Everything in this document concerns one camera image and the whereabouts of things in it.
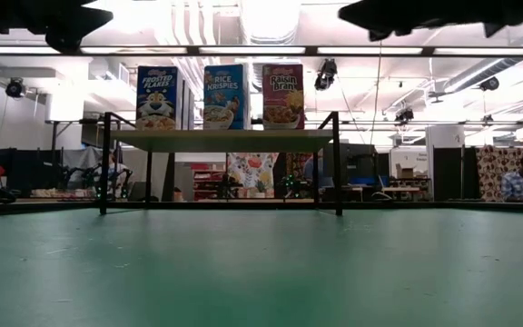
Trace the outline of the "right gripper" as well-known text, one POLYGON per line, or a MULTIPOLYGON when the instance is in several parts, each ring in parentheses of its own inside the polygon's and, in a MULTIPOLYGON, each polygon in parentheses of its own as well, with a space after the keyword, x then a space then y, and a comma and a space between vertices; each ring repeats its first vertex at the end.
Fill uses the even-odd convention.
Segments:
POLYGON ((391 34, 410 35, 414 29, 438 28, 451 25, 442 14, 439 0, 371 0, 343 6, 338 17, 369 31, 371 41, 382 41, 391 34), (369 9, 373 10, 366 17, 369 9))

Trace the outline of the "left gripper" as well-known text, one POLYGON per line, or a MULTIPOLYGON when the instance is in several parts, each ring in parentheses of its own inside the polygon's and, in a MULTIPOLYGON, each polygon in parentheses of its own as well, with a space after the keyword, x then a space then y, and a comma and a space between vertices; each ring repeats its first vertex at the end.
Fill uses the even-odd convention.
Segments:
POLYGON ((0 0, 0 34, 27 29, 33 35, 44 35, 50 47, 64 54, 79 53, 84 35, 112 20, 112 12, 84 6, 84 0, 0 0), (83 35, 70 23, 81 9, 83 35))

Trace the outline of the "Raisin Bran cereal box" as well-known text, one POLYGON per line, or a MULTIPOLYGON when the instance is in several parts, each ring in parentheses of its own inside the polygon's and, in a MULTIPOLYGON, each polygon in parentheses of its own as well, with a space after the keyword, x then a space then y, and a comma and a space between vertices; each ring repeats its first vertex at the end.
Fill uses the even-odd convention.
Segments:
POLYGON ((266 130, 304 128, 301 64, 265 64, 262 68, 262 124, 266 130))

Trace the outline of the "Rice Krispies cereal box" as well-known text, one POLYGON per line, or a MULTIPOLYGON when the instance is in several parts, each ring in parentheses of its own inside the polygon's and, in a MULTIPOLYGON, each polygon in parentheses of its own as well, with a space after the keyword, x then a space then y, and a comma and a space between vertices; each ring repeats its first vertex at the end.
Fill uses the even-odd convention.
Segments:
POLYGON ((246 130, 250 124, 249 82, 243 64, 204 68, 203 129, 246 130))

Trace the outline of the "black round ceiling fixture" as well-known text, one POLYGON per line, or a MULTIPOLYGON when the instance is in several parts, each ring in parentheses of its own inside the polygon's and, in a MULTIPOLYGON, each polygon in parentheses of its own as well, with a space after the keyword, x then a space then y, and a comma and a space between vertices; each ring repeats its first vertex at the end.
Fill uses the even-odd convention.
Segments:
POLYGON ((5 88, 7 96, 14 99, 21 99, 26 94, 24 80, 21 77, 12 77, 5 88))

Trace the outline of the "black cabinet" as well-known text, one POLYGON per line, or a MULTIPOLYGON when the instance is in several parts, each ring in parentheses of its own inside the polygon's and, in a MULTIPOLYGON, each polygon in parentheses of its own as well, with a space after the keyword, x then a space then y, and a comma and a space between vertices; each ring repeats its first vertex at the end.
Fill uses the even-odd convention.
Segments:
POLYGON ((374 185, 378 153, 371 144, 340 144, 340 179, 343 185, 374 185))

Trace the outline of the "white pillar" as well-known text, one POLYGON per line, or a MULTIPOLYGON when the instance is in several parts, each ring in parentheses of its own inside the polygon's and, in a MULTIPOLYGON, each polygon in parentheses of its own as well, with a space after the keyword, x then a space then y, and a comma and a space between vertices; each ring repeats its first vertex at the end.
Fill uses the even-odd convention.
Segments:
POLYGON ((430 193, 433 197, 433 149, 434 148, 460 148, 461 149, 461 178, 462 157, 465 150, 465 134, 462 125, 432 125, 426 130, 426 149, 428 157, 428 177, 430 179, 430 193))

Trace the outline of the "black monitor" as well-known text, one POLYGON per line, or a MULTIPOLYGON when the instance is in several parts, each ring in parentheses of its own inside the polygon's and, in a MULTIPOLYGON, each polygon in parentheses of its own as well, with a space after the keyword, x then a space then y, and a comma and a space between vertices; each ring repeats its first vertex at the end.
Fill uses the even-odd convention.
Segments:
POLYGON ((60 159, 58 150, 0 149, 6 187, 22 193, 52 188, 59 181, 60 159))

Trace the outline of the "wooden work table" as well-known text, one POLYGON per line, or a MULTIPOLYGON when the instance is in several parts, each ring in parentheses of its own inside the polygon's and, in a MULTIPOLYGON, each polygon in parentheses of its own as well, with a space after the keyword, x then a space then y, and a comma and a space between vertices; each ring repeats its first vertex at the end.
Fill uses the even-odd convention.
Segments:
POLYGON ((431 200, 430 179, 392 179, 382 191, 395 201, 428 202, 431 200))

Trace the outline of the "black panel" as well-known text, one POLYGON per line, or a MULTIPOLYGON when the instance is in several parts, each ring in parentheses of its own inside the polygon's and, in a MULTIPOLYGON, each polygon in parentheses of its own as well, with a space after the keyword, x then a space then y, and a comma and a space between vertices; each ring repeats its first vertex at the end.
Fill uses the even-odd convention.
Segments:
POLYGON ((460 198, 461 149, 433 149, 433 197, 436 202, 460 198))

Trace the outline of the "black tapered stand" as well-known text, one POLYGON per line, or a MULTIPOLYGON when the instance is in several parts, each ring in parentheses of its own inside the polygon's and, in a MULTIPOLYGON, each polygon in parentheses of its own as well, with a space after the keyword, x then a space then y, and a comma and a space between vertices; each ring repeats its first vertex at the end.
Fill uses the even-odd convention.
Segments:
POLYGON ((163 181, 162 202, 174 201, 175 153, 169 153, 163 181))

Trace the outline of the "floral patterned cloth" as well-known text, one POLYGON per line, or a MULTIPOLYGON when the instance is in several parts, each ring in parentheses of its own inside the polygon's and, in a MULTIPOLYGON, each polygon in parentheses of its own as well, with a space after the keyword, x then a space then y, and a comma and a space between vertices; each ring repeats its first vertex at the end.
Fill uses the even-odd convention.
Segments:
POLYGON ((273 198, 277 153, 228 153, 227 173, 239 184, 237 197, 273 198))

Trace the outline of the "red storage rack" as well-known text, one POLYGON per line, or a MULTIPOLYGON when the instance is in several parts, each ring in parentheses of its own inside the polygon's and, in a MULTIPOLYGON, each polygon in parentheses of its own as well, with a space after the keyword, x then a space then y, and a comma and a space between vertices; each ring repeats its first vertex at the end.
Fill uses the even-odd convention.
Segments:
POLYGON ((217 189, 225 174, 223 163, 192 163, 192 193, 195 202, 217 197, 217 189))

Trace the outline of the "black overhead frame bar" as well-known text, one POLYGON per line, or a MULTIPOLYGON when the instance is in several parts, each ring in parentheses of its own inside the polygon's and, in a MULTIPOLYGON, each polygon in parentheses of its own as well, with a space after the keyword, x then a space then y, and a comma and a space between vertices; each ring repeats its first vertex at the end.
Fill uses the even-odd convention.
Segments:
POLYGON ((523 47, 158 45, 83 46, 76 56, 105 57, 457 57, 523 58, 523 47))

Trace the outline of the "silver ceiling duct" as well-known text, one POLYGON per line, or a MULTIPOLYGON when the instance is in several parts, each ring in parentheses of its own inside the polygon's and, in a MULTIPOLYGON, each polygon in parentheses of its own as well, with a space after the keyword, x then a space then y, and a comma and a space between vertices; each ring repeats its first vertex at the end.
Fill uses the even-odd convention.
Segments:
MULTIPOLYGON (((240 26, 244 45, 293 45, 300 21, 301 0, 239 0, 240 26)), ((249 81, 262 90, 265 64, 300 64, 300 59, 285 56, 248 59, 249 81)))

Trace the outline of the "wooden shelf with black frame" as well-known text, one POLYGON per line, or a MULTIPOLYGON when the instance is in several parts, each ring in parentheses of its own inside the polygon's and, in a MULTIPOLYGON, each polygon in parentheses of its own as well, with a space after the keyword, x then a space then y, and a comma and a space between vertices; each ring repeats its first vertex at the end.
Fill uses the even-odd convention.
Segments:
POLYGON ((112 123, 129 122, 120 115, 109 112, 104 115, 103 161, 101 192, 98 207, 101 215, 107 213, 108 202, 108 151, 112 140, 122 141, 147 152, 146 192, 151 191, 151 173, 154 153, 169 155, 168 167, 174 168, 176 154, 215 153, 312 153, 318 160, 318 151, 333 143, 335 201, 334 212, 341 216, 341 168, 340 168, 340 118, 330 113, 316 130, 115 130, 112 123))

